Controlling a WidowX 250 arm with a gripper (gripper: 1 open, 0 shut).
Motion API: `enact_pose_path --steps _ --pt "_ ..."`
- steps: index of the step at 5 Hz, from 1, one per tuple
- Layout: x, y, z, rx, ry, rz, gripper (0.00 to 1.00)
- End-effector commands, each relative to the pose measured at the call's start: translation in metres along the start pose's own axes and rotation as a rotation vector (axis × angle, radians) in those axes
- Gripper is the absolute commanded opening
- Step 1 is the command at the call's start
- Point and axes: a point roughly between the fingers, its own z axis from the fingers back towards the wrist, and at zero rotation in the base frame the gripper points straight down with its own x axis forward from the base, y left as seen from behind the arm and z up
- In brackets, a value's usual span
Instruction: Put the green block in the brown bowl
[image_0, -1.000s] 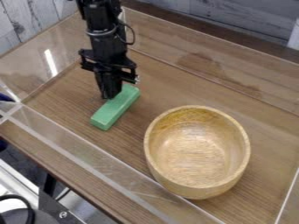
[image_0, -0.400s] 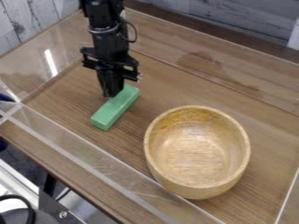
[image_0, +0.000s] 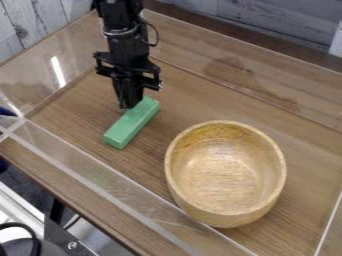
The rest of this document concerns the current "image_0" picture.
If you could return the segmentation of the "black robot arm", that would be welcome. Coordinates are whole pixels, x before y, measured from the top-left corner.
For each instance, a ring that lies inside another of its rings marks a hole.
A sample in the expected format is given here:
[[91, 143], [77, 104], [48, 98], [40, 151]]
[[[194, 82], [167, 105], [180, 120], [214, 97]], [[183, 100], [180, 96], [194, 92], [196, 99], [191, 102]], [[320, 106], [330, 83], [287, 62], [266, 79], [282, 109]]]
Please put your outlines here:
[[155, 26], [141, 17], [143, 0], [93, 0], [103, 22], [108, 51], [93, 53], [96, 73], [112, 79], [121, 109], [133, 108], [143, 100], [144, 89], [162, 88], [160, 67], [149, 61], [148, 28]]

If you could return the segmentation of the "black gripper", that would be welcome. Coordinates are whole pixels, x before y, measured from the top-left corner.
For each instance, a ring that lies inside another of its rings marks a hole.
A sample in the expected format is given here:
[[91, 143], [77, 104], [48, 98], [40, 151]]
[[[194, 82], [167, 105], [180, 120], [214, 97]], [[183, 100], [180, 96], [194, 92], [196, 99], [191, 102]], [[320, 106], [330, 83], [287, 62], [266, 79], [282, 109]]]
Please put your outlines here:
[[145, 29], [105, 30], [107, 51], [93, 53], [96, 72], [112, 79], [121, 109], [131, 109], [143, 99], [145, 88], [162, 89], [160, 67], [149, 61], [149, 43]]

